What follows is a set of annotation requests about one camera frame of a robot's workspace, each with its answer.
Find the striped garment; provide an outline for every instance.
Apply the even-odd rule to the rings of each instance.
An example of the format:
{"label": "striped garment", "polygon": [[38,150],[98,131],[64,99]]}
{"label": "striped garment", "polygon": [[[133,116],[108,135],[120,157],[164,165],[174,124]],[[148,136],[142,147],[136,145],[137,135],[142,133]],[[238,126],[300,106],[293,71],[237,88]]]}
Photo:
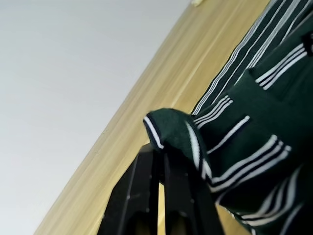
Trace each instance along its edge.
{"label": "striped garment", "polygon": [[310,233],[312,74],[312,1],[272,0],[191,115],[146,115],[150,141],[188,157],[252,234]]}

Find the white wall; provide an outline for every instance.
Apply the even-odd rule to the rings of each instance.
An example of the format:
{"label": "white wall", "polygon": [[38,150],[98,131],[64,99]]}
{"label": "white wall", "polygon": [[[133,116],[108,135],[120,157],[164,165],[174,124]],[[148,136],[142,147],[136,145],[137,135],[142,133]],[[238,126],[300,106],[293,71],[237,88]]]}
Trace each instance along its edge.
{"label": "white wall", "polygon": [[0,1],[0,234],[34,233],[188,3]]}

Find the wooden trim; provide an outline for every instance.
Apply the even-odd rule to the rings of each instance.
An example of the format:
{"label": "wooden trim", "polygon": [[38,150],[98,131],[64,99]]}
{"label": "wooden trim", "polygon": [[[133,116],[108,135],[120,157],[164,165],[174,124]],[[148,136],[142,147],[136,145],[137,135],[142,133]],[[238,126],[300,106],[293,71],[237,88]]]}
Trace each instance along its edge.
{"label": "wooden trim", "polygon": [[[162,107],[190,112],[267,3],[206,0],[189,6],[35,234],[96,234],[111,189],[148,141],[144,115]],[[227,234],[245,233],[219,211]],[[162,217],[159,225],[164,228]]]}

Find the light wood panel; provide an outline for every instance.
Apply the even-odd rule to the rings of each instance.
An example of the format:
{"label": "light wood panel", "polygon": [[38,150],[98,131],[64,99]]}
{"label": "light wood panel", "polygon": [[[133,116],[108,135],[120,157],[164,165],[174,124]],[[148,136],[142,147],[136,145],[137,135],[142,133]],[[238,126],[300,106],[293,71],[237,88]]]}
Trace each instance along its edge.
{"label": "light wood panel", "polygon": [[[35,234],[96,234],[113,186],[148,141],[144,115],[162,107],[190,112],[267,3],[206,0],[188,7]],[[161,200],[160,234],[163,207]],[[246,234],[228,213],[219,213],[226,234]]]}

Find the white stripe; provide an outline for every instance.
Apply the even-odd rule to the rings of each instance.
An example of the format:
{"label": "white stripe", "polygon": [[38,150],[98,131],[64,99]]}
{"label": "white stripe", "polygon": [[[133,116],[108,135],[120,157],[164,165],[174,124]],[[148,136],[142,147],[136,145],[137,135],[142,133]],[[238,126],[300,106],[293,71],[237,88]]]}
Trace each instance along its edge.
{"label": "white stripe", "polygon": [[299,14],[296,16],[296,18],[294,18],[294,20],[291,22],[285,36],[283,37],[282,41],[280,42],[280,44],[283,43],[283,41],[285,40],[285,38],[289,35],[289,32],[291,30],[291,28],[293,27],[294,23],[296,22],[296,20],[298,19],[299,16],[301,16],[301,14],[304,12],[304,10],[306,10],[306,8],[308,7],[308,5],[311,3],[312,0],[308,0],[308,2],[305,4],[305,6],[302,8],[302,10],[299,12]]}
{"label": "white stripe", "polygon": [[158,146],[160,149],[163,149],[163,148],[164,148],[164,145],[161,144],[160,137],[158,136],[157,131],[155,130],[154,126],[152,125],[150,119],[149,119],[147,116],[145,116],[145,117],[144,117],[144,120],[145,120],[145,122],[148,124],[148,127],[149,127],[149,129],[150,129],[150,131],[151,131],[153,137],[155,138],[155,141],[156,141],[157,146]]}
{"label": "white stripe", "polygon": [[244,182],[244,181],[246,181],[246,180],[248,180],[248,179],[251,179],[251,178],[253,178],[253,177],[255,177],[255,176],[259,175],[259,174],[262,174],[264,171],[270,169],[272,166],[274,166],[274,165],[276,165],[277,163],[279,163],[280,161],[284,160],[284,159],[288,156],[288,154],[289,154],[290,151],[291,151],[291,147],[287,145],[287,146],[285,147],[284,151],[283,151],[280,155],[278,155],[277,158],[271,160],[271,161],[268,162],[267,164],[265,164],[265,165],[263,165],[262,167],[256,169],[255,171],[251,172],[250,174],[248,174],[247,176],[245,176],[244,178],[242,178],[242,179],[238,182],[238,184],[240,184],[240,183],[242,183],[242,182]]}
{"label": "white stripe", "polygon": [[240,122],[238,122],[225,136],[224,138],[221,140],[221,142],[219,142],[214,148],[212,148],[211,150],[207,151],[207,154],[210,154],[212,152],[214,152],[215,150],[217,150],[218,148],[220,148],[232,135],[234,135],[247,121],[249,121],[250,117],[249,116],[245,116],[244,119],[242,119]]}
{"label": "white stripe", "polygon": [[277,213],[280,206],[281,206],[281,201],[282,201],[282,198],[283,198],[283,192],[284,192],[284,189],[285,189],[285,186],[287,184],[287,181],[288,179],[284,180],[283,183],[281,184],[280,188],[279,188],[279,192],[276,196],[276,203],[275,203],[275,206],[274,206],[274,209],[272,209],[272,211],[268,212],[269,210],[269,207],[272,203],[272,201],[274,200],[273,199],[273,196],[276,192],[276,189],[278,186],[276,186],[271,192],[270,194],[266,197],[266,199],[264,200],[261,208],[254,214],[247,214],[247,215],[243,215],[242,216],[242,219],[243,220],[246,220],[246,219],[255,219],[255,218],[262,218],[262,217],[269,217],[271,216],[272,214],[274,213]]}
{"label": "white stripe", "polygon": [[247,44],[247,42],[250,40],[250,38],[253,36],[253,34],[255,33],[255,31],[258,29],[260,23],[262,22],[263,18],[267,15],[267,13],[269,12],[269,10],[271,9],[271,7],[275,4],[276,0],[272,0],[268,6],[266,7],[266,9],[264,10],[264,13],[258,18],[258,20],[253,24],[252,28],[249,30],[249,32],[246,34],[246,36],[244,37],[244,39],[240,42],[240,44],[235,48],[235,50],[232,52],[230,59],[228,60],[228,62],[225,64],[225,66],[223,67],[222,71],[219,73],[219,75],[213,80],[212,82],[212,86],[210,87],[210,89],[208,90],[208,92],[202,97],[202,99],[200,100],[200,102],[198,103],[198,105],[196,106],[195,110],[193,111],[192,114],[197,115],[201,109],[201,107],[203,106],[203,104],[206,102],[206,100],[208,99],[208,97],[212,94],[212,92],[214,91],[216,84],[219,82],[219,80],[226,74],[226,72],[228,71],[229,67],[232,65],[232,63],[235,61],[235,59],[237,58],[237,55],[239,54],[240,50]]}
{"label": "white stripe", "polygon": [[227,179],[233,172],[235,172],[237,169],[241,168],[245,164],[252,162],[256,158],[260,157],[262,154],[264,154],[266,151],[268,151],[270,148],[272,148],[277,140],[276,135],[272,135],[269,139],[269,141],[264,144],[260,149],[258,149],[255,153],[253,153],[251,156],[237,162],[232,167],[230,167],[222,176],[220,177],[214,177],[212,178],[212,183],[217,183],[219,181],[223,181]]}
{"label": "white stripe", "polygon": [[255,220],[255,221],[243,221],[243,223],[249,224],[250,226],[265,225],[265,224],[268,224],[268,223],[276,220],[277,218],[282,216],[284,213],[286,213],[288,210],[290,210],[293,203],[294,203],[294,200],[295,200],[296,184],[297,184],[296,180],[297,180],[300,169],[301,169],[301,167],[299,167],[291,176],[291,179],[290,179],[290,182],[288,185],[288,190],[287,190],[286,204],[282,210],[280,210],[278,213],[276,213],[275,215],[273,215],[269,218],[263,218],[263,219],[259,219],[259,220]]}
{"label": "white stripe", "polygon": [[[281,27],[285,24],[285,22],[288,20],[288,18],[290,17],[290,15],[293,13],[293,11],[295,10],[296,6],[299,4],[300,0],[296,0],[296,4],[290,4],[290,6],[288,7],[287,11],[284,13],[283,17],[280,19],[280,21],[278,22],[278,24],[276,25],[276,27],[273,29],[273,31],[271,32],[270,36],[266,39],[266,41],[263,43],[263,45],[259,48],[258,52],[253,56],[252,60],[249,62],[248,66],[246,68],[251,68],[253,66],[255,66],[257,64],[257,62],[262,58],[263,54],[265,53],[266,49],[269,47],[271,41],[274,39],[274,37],[276,36],[276,34],[279,32],[279,30],[281,29]],[[228,80],[226,81],[226,83],[224,84],[223,88],[220,90],[220,92],[218,93],[218,95],[215,97],[215,99],[213,100],[212,103],[215,102],[215,100],[220,96],[220,94],[224,91],[225,87],[227,86],[227,84],[229,83],[229,81],[231,80],[232,76],[235,74],[235,72],[237,71],[237,69],[231,74],[231,76],[228,78]]]}
{"label": "white stripe", "polygon": [[280,235],[285,235],[290,224],[292,223],[295,216],[298,214],[299,210],[303,207],[303,204],[298,205],[293,211],[290,213],[288,218],[286,219],[286,222],[284,223],[284,226],[282,228],[282,231],[280,232]]}
{"label": "white stripe", "polygon": [[[276,154],[276,153],[281,149],[280,143],[282,144],[282,142],[280,141],[280,142],[279,142],[279,145],[277,146],[277,147],[279,147],[279,149],[277,150],[277,149],[276,149],[277,147],[276,147],[276,148],[272,151],[272,152],[275,152],[275,153],[272,154],[272,156],[273,156],[274,154]],[[240,185],[242,182],[244,182],[244,181],[246,181],[246,180],[248,180],[248,179],[251,179],[251,178],[253,178],[254,176],[257,176],[257,175],[259,175],[259,174],[262,174],[264,171],[270,169],[271,167],[273,167],[274,165],[276,165],[276,164],[279,163],[280,161],[284,160],[284,159],[288,156],[288,154],[289,154],[290,151],[291,151],[291,147],[287,145],[287,146],[285,147],[284,151],[283,151],[277,158],[271,160],[271,161],[268,162],[267,164],[263,165],[262,167],[256,169],[255,171],[251,172],[250,174],[248,174],[246,177],[242,178],[238,183],[236,183],[236,184],[233,185],[231,188],[229,188],[227,191],[225,191],[224,193],[222,193],[222,194],[218,197],[218,199],[216,200],[216,202],[219,204],[220,201],[222,200],[222,198],[225,196],[226,193],[228,193],[231,189],[233,189],[233,188],[237,187],[238,185]]]}
{"label": "white stripe", "polygon": [[272,73],[274,73],[292,54],[294,54],[296,51],[300,50],[301,48],[304,49],[303,43],[301,43],[300,45],[296,46],[294,49],[292,49],[291,52],[289,52],[278,64],[276,64],[273,68],[271,68],[270,70],[268,70],[266,73],[264,73],[262,76],[260,76],[259,78],[257,78],[255,81],[257,83],[260,83],[261,81],[263,81],[265,78],[267,78],[269,75],[271,75]]}
{"label": "white stripe", "polygon": [[262,216],[263,214],[265,214],[269,208],[270,208],[270,204],[273,200],[274,194],[277,190],[278,186],[276,186],[272,192],[266,197],[266,199],[264,200],[263,204],[261,205],[260,209],[255,213],[255,214],[247,214],[247,215],[243,215],[242,219],[252,219],[252,218],[258,218],[260,216]]}
{"label": "white stripe", "polygon": [[194,163],[197,169],[199,169],[199,162],[200,162],[200,147],[198,143],[197,136],[192,129],[192,127],[189,125],[189,123],[186,122],[187,129],[189,132],[189,137],[190,137],[190,144],[191,144],[191,149],[192,149],[192,156],[194,159]]}
{"label": "white stripe", "polygon": [[203,127],[204,125],[208,124],[209,122],[217,119],[221,114],[222,112],[224,112],[224,110],[232,104],[232,100],[228,101],[228,103],[226,103],[214,116],[212,116],[210,119],[205,119],[203,120],[203,122],[201,122],[199,125],[198,125],[198,129],[200,129],[201,127]]}
{"label": "white stripe", "polygon": [[265,86],[270,80],[273,79],[273,77],[276,76],[276,74],[279,72],[279,70],[281,70],[284,66],[286,66],[288,63],[290,63],[292,60],[294,60],[296,57],[298,57],[303,52],[304,52],[304,48],[300,49],[294,55],[287,58],[287,60],[284,59],[284,62],[282,64],[280,64],[280,67],[278,67],[267,79],[263,80],[259,85],[261,87]]}
{"label": "white stripe", "polygon": [[202,117],[199,117],[197,119],[194,120],[195,123],[201,121],[202,119],[205,119],[205,118],[208,118],[210,117],[211,115],[213,115],[213,113],[215,112],[215,110],[219,109],[221,105],[225,104],[225,99],[226,99],[226,102],[230,100],[230,98],[226,95],[223,99],[221,99],[217,105],[209,112],[207,113],[206,115],[202,116]]}
{"label": "white stripe", "polygon": [[206,160],[203,160],[203,163],[202,163],[202,175],[201,176],[204,180],[205,180],[205,176],[208,176],[209,179],[212,178],[212,171],[211,171],[209,164],[206,162]]}
{"label": "white stripe", "polygon": [[291,61],[289,64],[287,64],[282,70],[279,71],[279,73],[273,78],[273,80],[271,80],[266,86],[263,87],[263,89],[267,90],[268,88],[270,88],[284,72],[286,72],[292,65],[297,63],[299,60],[301,60],[307,54],[308,53],[305,51],[301,55],[299,55],[297,58],[295,58],[293,61]]}
{"label": "white stripe", "polygon": [[282,205],[283,196],[284,196],[284,190],[285,190],[286,184],[287,184],[287,180],[285,180],[282,183],[282,185],[281,185],[281,187],[280,187],[280,189],[278,191],[278,194],[276,196],[276,202],[275,202],[274,208],[270,212],[264,214],[264,217],[270,217],[270,216],[272,216],[273,214],[276,214],[279,211],[279,209],[281,208],[281,205]]}
{"label": "white stripe", "polygon": [[245,168],[243,168],[242,170],[240,170],[237,174],[235,174],[232,178],[230,178],[229,180],[227,180],[226,182],[224,182],[223,184],[216,186],[216,187],[212,187],[211,191],[212,192],[217,192],[220,191],[224,188],[229,187],[231,184],[233,184],[236,180],[238,180],[240,177],[242,177],[242,175],[244,175],[245,173],[249,172],[251,169],[253,169],[254,167],[260,165],[262,162],[266,161],[267,159],[269,159],[270,157],[274,156],[276,153],[278,153],[281,148],[282,148],[283,142],[279,141],[279,143],[277,144],[277,146],[270,151],[268,154],[264,155],[261,159],[257,160],[256,162],[253,162],[250,165],[247,165]]}
{"label": "white stripe", "polygon": [[258,61],[262,58],[263,54],[265,53],[266,49],[269,47],[270,43],[273,41],[275,36],[278,34],[279,30],[284,26],[284,24],[289,19],[289,17],[292,15],[292,13],[295,11],[297,5],[300,2],[301,2],[301,0],[292,1],[290,6],[288,7],[286,12],[284,13],[283,17],[278,22],[275,29],[270,33],[270,35],[266,39],[265,43],[262,45],[262,47],[258,50],[258,52],[254,55],[254,57],[250,61],[248,68],[254,67],[258,63]]}

